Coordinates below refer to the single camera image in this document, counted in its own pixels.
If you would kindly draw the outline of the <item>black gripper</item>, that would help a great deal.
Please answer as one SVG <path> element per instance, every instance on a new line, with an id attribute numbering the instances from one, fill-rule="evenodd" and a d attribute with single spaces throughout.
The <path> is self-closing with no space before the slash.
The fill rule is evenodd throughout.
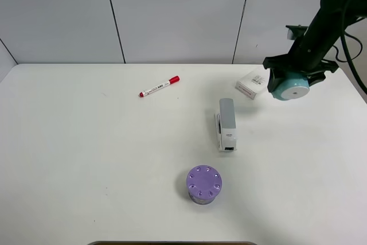
<path id="1" fill-rule="evenodd" d="M 267 85 L 268 92 L 273 92 L 278 86 L 277 71 L 283 74 L 300 73 L 307 76 L 311 87 L 325 80 L 325 71 L 334 73 L 338 69 L 335 61 L 323 61 L 333 43 L 307 38 L 297 38 L 288 53 L 266 57 L 263 61 L 265 69 L 270 69 Z"/>

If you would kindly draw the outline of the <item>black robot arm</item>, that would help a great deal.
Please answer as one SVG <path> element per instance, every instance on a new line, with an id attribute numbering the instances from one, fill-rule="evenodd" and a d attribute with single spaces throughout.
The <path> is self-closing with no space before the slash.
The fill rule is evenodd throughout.
<path id="1" fill-rule="evenodd" d="M 363 91 L 366 85 L 359 77 L 346 44 L 346 28 L 366 17 L 366 0 L 320 0 L 320 8 L 308 28 L 290 26 L 296 39 L 288 53 L 266 57 L 263 67 L 270 70 L 268 92 L 276 95 L 287 80 L 301 79 L 308 85 L 325 80 L 325 72 L 335 72 L 338 64 L 324 57 L 337 40 L 341 40 L 346 62 Z"/>

